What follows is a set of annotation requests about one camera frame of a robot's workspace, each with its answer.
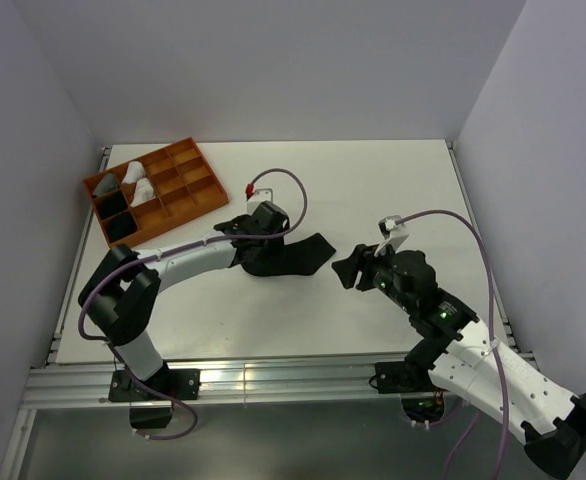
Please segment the black sock with white stripes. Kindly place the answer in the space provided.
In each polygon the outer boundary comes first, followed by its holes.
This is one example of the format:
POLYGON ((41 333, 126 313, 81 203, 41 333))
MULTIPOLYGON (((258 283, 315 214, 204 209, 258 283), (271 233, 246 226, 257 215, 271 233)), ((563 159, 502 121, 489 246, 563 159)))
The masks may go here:
POLYGON ((97 197, 95 207, 100 220, 108 219, 128 209, 128 203, 120 190, 97 197))

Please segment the upper white rolled sock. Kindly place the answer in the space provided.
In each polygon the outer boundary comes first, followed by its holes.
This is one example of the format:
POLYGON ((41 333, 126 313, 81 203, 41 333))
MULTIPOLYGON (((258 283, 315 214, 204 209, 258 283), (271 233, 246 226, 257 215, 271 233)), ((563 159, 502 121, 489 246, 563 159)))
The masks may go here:
POLYGON ((127 169, 121 181, 123 185, 135 184, 146 177, 145 169, 140 161, 133 160, 127 164, 127 169))

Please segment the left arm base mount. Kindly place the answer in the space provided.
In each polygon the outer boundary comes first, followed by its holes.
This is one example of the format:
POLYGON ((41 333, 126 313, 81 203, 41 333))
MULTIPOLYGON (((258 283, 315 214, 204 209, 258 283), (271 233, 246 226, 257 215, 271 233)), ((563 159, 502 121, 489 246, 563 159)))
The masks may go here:
POLYGON ((200 387, 198 369, 160 369, 146 381, 135 381, 126 370, 116 370, 111 378, 108 393, 110 403, 128 403, 129 423, 135 429, 164 429, 172 420, 176 404, 174 400, 196 400, 200 387), (134 407, 134 404, 160 401, 171 397, 171 405, 165 407, 134 407))

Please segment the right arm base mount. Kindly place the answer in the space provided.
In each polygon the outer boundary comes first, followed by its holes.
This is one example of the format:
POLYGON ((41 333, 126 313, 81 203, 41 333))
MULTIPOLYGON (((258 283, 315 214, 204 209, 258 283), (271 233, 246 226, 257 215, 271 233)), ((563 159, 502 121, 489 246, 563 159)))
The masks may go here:
POLYGON ((438 391, 465 396, 469 381, 463 375, 445 370, 448 364, 436 365, 415 359, 382 361, 374 364, 368 385, 379 395, 402 398, 430 398, 438 391))

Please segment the aluminium frame rail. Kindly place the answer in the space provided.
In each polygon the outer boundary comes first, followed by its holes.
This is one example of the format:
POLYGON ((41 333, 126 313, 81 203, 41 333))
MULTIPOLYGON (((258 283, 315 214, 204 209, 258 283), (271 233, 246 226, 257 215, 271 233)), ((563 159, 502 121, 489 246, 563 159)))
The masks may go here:
MULTIPOLYGON (((477 245, 463 225, 472 215, 444 140, 201 143, 228 204, 154 240, 191 240, 236 214, 246 183, 263 185, 304 222, 295 237, 321 232, 339 255, 374 242, 377 221, 434 209, 415 220, 408 245, 423 248, 446 287, 480 314, 489 312, 477 245)), ((105 253, 96 224, 85 230, 52 351, 30 372, 1 470, 4 479, 111 478, 135 460, 144 467, 184 459, 215 461, 216 475, 264 478, 294 447, 304 457, 362 444, 372 407, 397 405, 366 383, 377 361, 397 358, 417 340, 406 316, 373 294, 344 290, 329 268, 309 280, 268 281, 238 270, 212 273, 166 293, 154 311, 156 347, 178 367, 198 368, 201 416, 195 436, 148 442, 132 436, 124 405, 106 400, 113 364, 107 349, 78 333, 77 298, 105 253)))

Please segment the lower white rolled sock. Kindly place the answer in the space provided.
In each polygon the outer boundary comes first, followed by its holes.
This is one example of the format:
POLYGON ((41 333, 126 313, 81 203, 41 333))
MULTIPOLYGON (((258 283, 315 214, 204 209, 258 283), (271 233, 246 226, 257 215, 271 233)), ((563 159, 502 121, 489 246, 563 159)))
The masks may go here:
POLYGON ((155 190, 148 178, 143 178, 135 184, 133 198, 130 201, 131 207, 140 206, 156 198, 155 190))

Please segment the white rolled sock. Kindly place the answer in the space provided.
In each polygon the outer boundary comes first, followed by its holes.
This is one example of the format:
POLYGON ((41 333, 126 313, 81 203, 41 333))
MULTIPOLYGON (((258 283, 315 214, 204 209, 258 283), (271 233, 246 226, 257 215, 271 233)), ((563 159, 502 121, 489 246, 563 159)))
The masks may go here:
POLYGON ((155 190, 148 178, 143 178, 135 184, 133 198, 130 201, 131 207, 140 206, 156 198, 155 190))
POLYGON ((127 169, 121 181, 123 185, 135 184, 146 177, 145 169, 140 161, 133 160, 127 164, 127 169))

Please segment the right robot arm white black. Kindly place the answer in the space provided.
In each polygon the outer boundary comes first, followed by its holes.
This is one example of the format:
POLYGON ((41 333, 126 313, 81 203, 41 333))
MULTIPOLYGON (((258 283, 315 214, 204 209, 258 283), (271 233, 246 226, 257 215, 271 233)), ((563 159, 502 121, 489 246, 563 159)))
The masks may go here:
POLYGON ((437 388, 508 425, 545 474, 566 479, 586 452, 586 393, 551 381, 499 339, 469 306, 441 288, 421 251, 358 245, 332 268, 346 289, 376 289, 408 316, 421 341, 400 361, 379 362, 381 394, 437 388))

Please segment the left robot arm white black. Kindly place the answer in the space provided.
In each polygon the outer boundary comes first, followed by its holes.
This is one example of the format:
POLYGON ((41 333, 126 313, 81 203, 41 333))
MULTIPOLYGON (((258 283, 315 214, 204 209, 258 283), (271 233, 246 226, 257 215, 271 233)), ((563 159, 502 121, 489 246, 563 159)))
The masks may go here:
POLYGON ((132 372, 137 393, 156 399, 170 389, 170 370, 147 332, 158 295, 200 274, 255 260, 288 227, 288 215, 265 201, 191 243, 146 252, 118 245, 107 252, 78 303, 132 372))

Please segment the orange compartment tray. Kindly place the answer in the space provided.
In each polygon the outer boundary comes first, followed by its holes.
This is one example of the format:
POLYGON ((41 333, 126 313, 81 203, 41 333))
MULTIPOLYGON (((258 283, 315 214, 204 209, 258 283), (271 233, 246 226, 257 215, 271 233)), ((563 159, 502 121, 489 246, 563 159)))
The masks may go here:
POLYGON ((140 245, 229 203, 187 137, 82 180, 106 244, 140 245))

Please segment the grey rolled sock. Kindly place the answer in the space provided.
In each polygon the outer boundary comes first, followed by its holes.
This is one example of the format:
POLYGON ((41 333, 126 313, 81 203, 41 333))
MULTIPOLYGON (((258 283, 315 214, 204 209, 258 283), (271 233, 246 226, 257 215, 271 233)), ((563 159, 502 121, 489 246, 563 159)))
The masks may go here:
POLYGON ((105 174, 94 187, 91 196, 93 198, 102 197, 120 188, 117 177, 114 173, 105 174))

